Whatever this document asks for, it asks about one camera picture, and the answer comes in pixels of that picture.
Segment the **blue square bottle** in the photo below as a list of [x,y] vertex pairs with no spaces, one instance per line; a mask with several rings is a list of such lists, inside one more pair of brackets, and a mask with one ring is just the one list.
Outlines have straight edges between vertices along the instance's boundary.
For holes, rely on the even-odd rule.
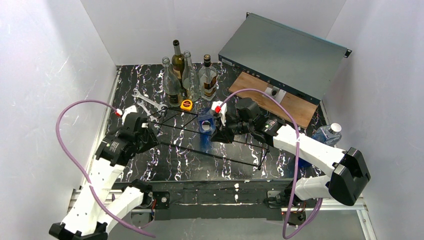
[[210,107],[200,109],[197,116],[198,130],[200,132],[200,147],[204,152],[212,148],[210,138],[216,129],[213,111]]
[[319,159],[326,150],[334,147],[342,138],[342,127],[338,123],[321,126],[312,137],[301,137],[298,167],[307,168]]

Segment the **black wire wine rack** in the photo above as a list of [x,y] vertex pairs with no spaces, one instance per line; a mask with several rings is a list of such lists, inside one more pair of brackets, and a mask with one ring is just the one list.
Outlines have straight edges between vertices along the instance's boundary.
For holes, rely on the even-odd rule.
[[[192,121],[194,121],[198,118],[199,115],[197,113],[181,110],[181,109],[175,108],[175,107],[168,108],[166,106],[164,106],[162,109],[159,109],[156,112],[150,113],[150,111],[147,108],[144,109],[144,107],[141,105],[140,102],[139,102],[139,106],[142,107],[142,109],[144,110],[144,113],[147,115],[148,118],[150,118],[150,121],[153,124],[197,134],[200,137],[199,143],[202,147],[210,147],[210,148],[212,147],[212,141],[211,141],[212,136],[210,134],[207,134],[205,132],[200,132],[200,131],[194,131],[194,130],[190,130],[190,129],[186,128],[186,125],[190,124]],[[167,121],[175,118],[177,115],[179,115],[179,113],[193,115],[193,118],[189,122],[185,123],[182,127],[177,127],[177,126],[172,126],[172,125],[166,124]],[[259,160],[258,164],[256,164],[256,163],[249,163],[249,162],[245,162],[245,161],[241,161],[241,160],[235,160],[235,159],[227,158],[227,157],[224,157],[224,156],[218,156],[218,155],[215,155],[215,154],[208,153],[207,150],[196,150],[196,149],[193,149],[193,148],[187,148],[187,147],[184,147],[182,145],[176,145],[176,144],[167,143],[167,142],[164,142],[164,141],[160,141],[159,143],[161,145],[165,145],[165,146],[168,146],[168,147],[187,150],[187,151],[195,152],[195,153],[198,153],[198,154],[202,154],[204,156],[213,157],[213,158],[216,158],[216,159],[221,159],[221,160],[226,160],[226,161],[230,161],[230,162],[234,162],[234,163],[239,163],[239,164],[243,164],[243,165],[256,167],[257,170],[262,169],[262,164],[265,161],[267,154],[270,152],[270,149],[269,149],[268,146],[263,147],[263,146],[247,143],[246,141],[242,142],[242,141],[234,140],[232,143],[238,143],[238,144],[242,144],[242,145],[261,149],[260,160]]]

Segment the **clear bottle with dark label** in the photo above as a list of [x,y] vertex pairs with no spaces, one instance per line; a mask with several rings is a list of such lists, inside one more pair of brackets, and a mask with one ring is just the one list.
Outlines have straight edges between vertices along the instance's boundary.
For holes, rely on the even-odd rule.
[[162,65],[164,70],[162,84],[169,105],[174,108],[180,107],[183,100],[180,81],[174,74],[171,61],[168,57],[165,56],[162,58]]

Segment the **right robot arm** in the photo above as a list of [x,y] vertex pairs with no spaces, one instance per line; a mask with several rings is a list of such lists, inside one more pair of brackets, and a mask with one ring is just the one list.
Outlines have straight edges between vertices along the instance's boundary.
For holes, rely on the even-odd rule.
[[251,134],[254,139],[270,147],[295,154],[324,172],[323,176],[302,177],[296,185],[289,184],[284,193],[294,191],[293,201],[333,198],[346,206],[353,206],[371,179],[362,152],[325,145],[305,134],[296,135],[295,128],[279,117],[266,116],[251,98],[243,98],[228,112],[227,105],[214,101],[211,107],[215,131],[211,141],[230,144],[236,135]]

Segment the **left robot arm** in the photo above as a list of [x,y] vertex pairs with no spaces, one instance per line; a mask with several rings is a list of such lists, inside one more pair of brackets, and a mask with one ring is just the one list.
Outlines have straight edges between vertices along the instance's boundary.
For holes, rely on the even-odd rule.
[[123,126],[105,135],[95,153],[95,161],[86,183],[71,210],[61,222],[53,223],[48,233],[59,240],[106,240],[111,230],[132,209],[147,199],[152,187],[134,180],[122,194],[102,209],[118,176],[129,160],[159,144],[150,120],[131,112]]

